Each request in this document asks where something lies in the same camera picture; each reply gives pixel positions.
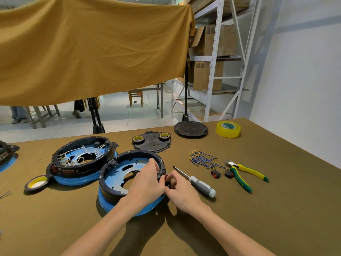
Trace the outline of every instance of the brown tabletop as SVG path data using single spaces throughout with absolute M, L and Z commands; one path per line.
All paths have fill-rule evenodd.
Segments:
M 154 128 L 169 132 L 172 144 L 159 153 L 166 169 L 172 165 L 208 183 L 216 200 L 202 200 L 216 214 L 277 255 L 341 255 L 341 170 L 294 146 L 246 119 L 238 138 L 216 134 L 216 122 L 205 123 L 202 139 L 177 136 L 173 126 Z M 101 134 L 117 142 L 119 153 L 132 149 L 131 138 L 145 130 Z M 19 158 L 0 173 L 0 255 L 59 255 L 104 214 L 98 205 L 98 182 L 78 188 L 50 185 L 26 196 L 24 185 L 45 174 L 51 155 L 79 137 L 16 143 Z M 252 187 L 247 193 L 235 179 L 214 179 L 204 167 L 188 159 L 193 150 L 242 163 L 266 175 L 270 183 L 248 173 L 241 176 Z M 195 219 L 169 202 L 130 220 L 105 255 L 225 255 L 221 246 Z

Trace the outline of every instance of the white floor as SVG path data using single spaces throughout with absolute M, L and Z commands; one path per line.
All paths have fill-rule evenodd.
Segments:
M 141 107 L 140 98 L 134 98 L 137 104 L 129 105 L 127 92 L 104 95 L 99 110 L 105 132 L 117 132 L 133 129 L 145 129 L 175 125 L 181 120 L 182 114 L 171 116 L 171 93 L 169 88 L 164 88 L 163 118 L 156 108 L 156 91 L 144 91 L 144 105 Z M 11 110 L 9 107 L 0 106 L 0 140 L 6 143 L 32 141 L 40 139 L 72 137 L 77 135 L 92 134 L 92 119 L 88 110 L 81 113 L 82 118 L 76 119 L 73 115 L 74 102 L 58 104 L 61 116 L 54 116 L 46 122 L 46 128 L 41 128 L 37 123 L 37 129 L 32 129 L 29 123 L 11 124 Z

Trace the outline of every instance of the yellow tape roll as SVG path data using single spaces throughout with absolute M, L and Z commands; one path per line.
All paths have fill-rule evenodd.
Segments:
M 223 137 L 237 137 L 240 133 L 240 125 L 230 121 L 219 121 L 216 124 L 216 130 Z

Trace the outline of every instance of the diagonal cutting pliers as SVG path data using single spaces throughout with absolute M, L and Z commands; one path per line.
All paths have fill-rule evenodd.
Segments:
M 252 193 L 252 189 L 251 187 L 242 179 L 242 177 L 239 175 L 238 170 L 244 171 L 244 172 L 248 172 L 251 173 L 252 175 L 260 178 L 263 181 L 269 182 L 269 179 L 263 175 L 262 173 L 255 171 L 254 169 L 245 167 L 244 165 L 240 164 L 240 163 L 234 163 L 231 162 L 229 159 L 227 159 L 227 161 L 225 161 L 225 164 L 230 167 L 230 171 L 233 172 L 234 177 L 236 178 L 236 180 L 238 181 L 238 183 L 249 193 Z

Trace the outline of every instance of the black pants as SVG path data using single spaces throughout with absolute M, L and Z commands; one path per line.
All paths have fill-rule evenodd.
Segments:
M 84 111 L 83 100 L 75 101 L 75 108 L 74 110 L 79 110 L 80 112 Z

